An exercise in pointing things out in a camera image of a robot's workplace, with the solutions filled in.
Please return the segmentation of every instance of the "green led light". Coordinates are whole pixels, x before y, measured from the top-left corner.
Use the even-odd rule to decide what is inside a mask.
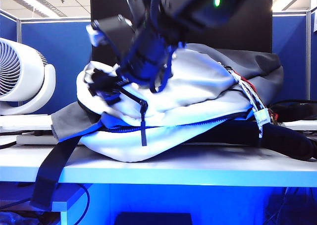
[[[213,4],[215,7],[219,7],[221,4],[221,0],[214,0]]]

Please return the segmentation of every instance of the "black monitor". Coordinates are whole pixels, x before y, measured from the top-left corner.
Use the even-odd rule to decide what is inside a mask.
[[[189,43],[213,48],[272,51],[272,0],[247,0],[224,25],[203,33],[190,33]],[[91,0],[91,18],[103,19],[118,14],[132,19],[126,0]],[[109,65],[116,63],[110,46],[93,48],[93,60]]]

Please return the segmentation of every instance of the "backpack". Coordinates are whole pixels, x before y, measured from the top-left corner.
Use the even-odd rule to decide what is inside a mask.
[[[51,115],[52,132],[59,143],[39,169],[31,205],[51,208],[49,195],[79,141],[115,160],[136,162],[225,121],[246,120],[253,114],[261,137],[262,126],[270,122],[264,105],[279,91],[283,80],[275,54],[201,44],[188,44],[174,53],[168,84],[157,94],[124,82],[110,96],[107,88],[93,90],[94,83],[103,83],[98,82],[100,76],[109,81],[115,78],[115,69],[90,62],[77,77],[78,101]],[[42,196],[43,188],[47,197]]]

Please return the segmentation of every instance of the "cubicle wall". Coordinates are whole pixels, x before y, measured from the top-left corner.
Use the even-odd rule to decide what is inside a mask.
[[[89,19],[22,21],[22,43],[40,51],[56,69],[55,92],[35,113],[53,113],[77,100],[76,77],[91,57],[86,32],[89,22]]]
[[[283,88],[273,101],[307,98],[306,22],[305,12],[273,15],[272,51],[284,69]]]
[[[0,37],[17,41],[17,19],[0,10]]]
[[[317,21],[317,10],[312,13],[311,25],[311,99],[317,100],[317,31],[314,32],[314,23]]]

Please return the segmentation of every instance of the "desk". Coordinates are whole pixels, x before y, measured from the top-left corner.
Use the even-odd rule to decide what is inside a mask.
[[[35,181],[52,146],[0,150],[0,181]],[[177,146],[154,158],[123,163],[78,146],[60,182],[317,187],[317,160],[304,162],[268,149]]]

